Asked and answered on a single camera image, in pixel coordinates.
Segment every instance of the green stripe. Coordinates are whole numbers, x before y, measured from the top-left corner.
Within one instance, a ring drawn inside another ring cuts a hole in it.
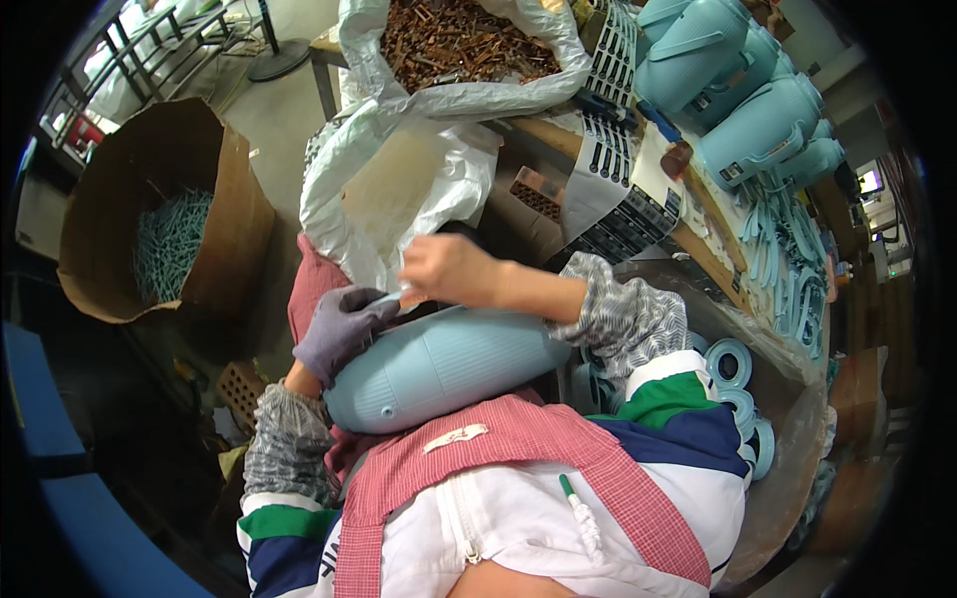
[[[669,419],[679,413],[714,409],[719,404],[708,400],[698,375],[693,371],[686,371],[641,385],[632,395],[632,400],[621,406],[614,419],[624,419],[661,430]]]
[[[331,509],[312,512],[288,504],[269,504],[239,520],[239,528],[253,541],[299,536],[322,542],[335,516],[336,511]]]

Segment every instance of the worker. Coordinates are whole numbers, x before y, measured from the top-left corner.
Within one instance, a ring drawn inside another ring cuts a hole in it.
[[[382,296],[371,289],[325,292],[289,374],[258,400],[237,525],[253,596],[707,596],[750,470],[681,297],[619,284],[596,255],[553,275],[457,234],[416,237],[404,257],[408,295],[541,316],[552,338],[601,357],[627,401],[586,418],[506,394],[368,437],[341,497],[328,457],[343,433],[327,427],[321,393],[398,305],[367,307]]]

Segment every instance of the metal stand base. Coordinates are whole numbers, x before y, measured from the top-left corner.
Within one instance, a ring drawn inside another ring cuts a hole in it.
[[[278,54],[268,47],[253,58],[246,76],[253,83],[272,81],[289,75],[309,59],[309,40],[296,38],[279,42]]]

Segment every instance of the navy blue stripe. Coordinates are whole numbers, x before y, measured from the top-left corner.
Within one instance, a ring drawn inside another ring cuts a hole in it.
[[[727,405],[688,410],[672,416],[661,430],[620,419],[593,419],[621,442],[638,463],[673,463],[745,477],[747,464],[738,455],[741,436]]]
[[[716,566],[715,568],[711,569],[711,574],[714,575],[714,574],[717,573],[718,571],[722,570],[722,569],[723,569],[728,563],[730,563],[730,562],[731,562],[731,555],[728,555],[728,557],[727,557],[726,559],[724,559],[724,562],[723,562],[723,563],[721,563],[720,565],[718,565],[718,566]]]
[[[250,577],[256,581],[253,596],[275,598],[291,589],[317,583],[323,566],[323,546],[324,543],[299,536],[253,540],[248,561]]]
[[[325,540],[323,540],[323,545],[326,545],[329,543],[329,536],[332,535],[332,530],[336,528],[336,523],[338,523],[339,520],[342,518],[343,518],[343,510],[339,509],[339,511],[333,516],[332,521],[329,522],[329,529],[325,530]]]

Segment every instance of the light blue plastic jug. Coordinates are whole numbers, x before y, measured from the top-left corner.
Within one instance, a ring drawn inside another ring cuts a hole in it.
[[[831,121],[821,119],[817,122],[814,132],[811,134],[811,139],[827,139],[831,137],[832,133],[834,133],[834,128],[831,126]]]
[[[768,30],[751,20],[745,46],[701,91],[684,112],[705,130],[712,129],[744,99],[771,79],[781,44]]]
[[[738,0],[694,0],[638,65],[634,91],[679,112],[741,51],[749,19]]]
[[[323,397],[343,430],[399,432],[495,398],[564,364],[570,352],[541,318],[458,305],[383,333]]]
[[[672,23],[678,20],[685,7],[692,0],[648,0],[641,12],[638,13],[638,27],[642,36],[638,38],[638,62],[644,59],[652,45],[660,40]]]
[[[794,188],[809,187],[834,172],[842,162],[844,148],[838,142],[828,137],[811,139],[802,151],[774,168],[774,180],[791,183]]]
[[[794,63],[790,61],[790,56],[784,50],[778,52],[778,61],[774,66],[774,73],[771,75],[771,78],[780,77],[781,75],[794,75],[797,73],[797,69],[794,68]]]
[[[732,190],[804,147],[823,105],[803,74],[773,78],[702,137],[696,154],[711,178]]]

